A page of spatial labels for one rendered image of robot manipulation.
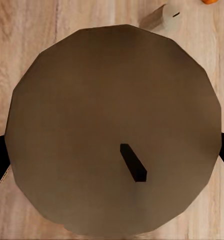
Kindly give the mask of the pillar candle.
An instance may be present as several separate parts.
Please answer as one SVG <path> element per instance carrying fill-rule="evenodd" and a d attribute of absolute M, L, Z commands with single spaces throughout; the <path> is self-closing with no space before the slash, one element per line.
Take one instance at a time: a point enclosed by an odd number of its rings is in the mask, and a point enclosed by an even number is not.
<path fill-rule="evenodd" d="M 4 141 L 42 217 L 117 239 L 188 209 L 210 181 L 221 130 L 206 70 L 174 40 L 122 24 L 42 51 L 13 90 Z"/>
<path fill-rule="evenodd" d="M 141 29 L 166 38 L 175 34 L 180 29 L 180 26 L 180 13 L 170 3 L 163 4 L 139 23 Z"/>

